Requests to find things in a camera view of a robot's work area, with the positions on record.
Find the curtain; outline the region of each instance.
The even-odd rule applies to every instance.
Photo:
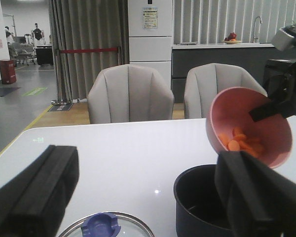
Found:
[[[296,22],[296,0],[174,0],[174,43],[221,43],[231,32],[252,42],[254,21],[259,42]]]
[[[127,63],[127,0],[49,0],[49,12],[59,100],[84,99],[98,73],[119,64],[117,52],[61,52],[120,47]]]

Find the blue lid knob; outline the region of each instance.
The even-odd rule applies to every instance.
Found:
[[[117,217],[109,212],[92,215],[81,226],[83,237],[116,237],[120,228]]]

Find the white table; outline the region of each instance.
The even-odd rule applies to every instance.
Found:
[[[296,116],[289,122],[293,151],[276,171],[296,182]],[[217,161],[205,119],[34,128],[0,156],[0,187],[50,144],[77,146],[79,154],[79,182],[58,234],[87,215],[120,211],[143,220],[156,237],[174,237],[175,179]]]

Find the kitchen counter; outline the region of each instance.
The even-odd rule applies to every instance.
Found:
[[[172,45],[172,49],[196,49],[196,48],[261,48],[274,47],[271,43],[208,43],[208,44],[191,44],[191,45]]]

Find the vertical blinds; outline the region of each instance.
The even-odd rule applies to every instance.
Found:
[[[270,42],[277,30],[296,22],[296,0],[174,0],[174,44],[219,43],[231,32],[242,42]]]

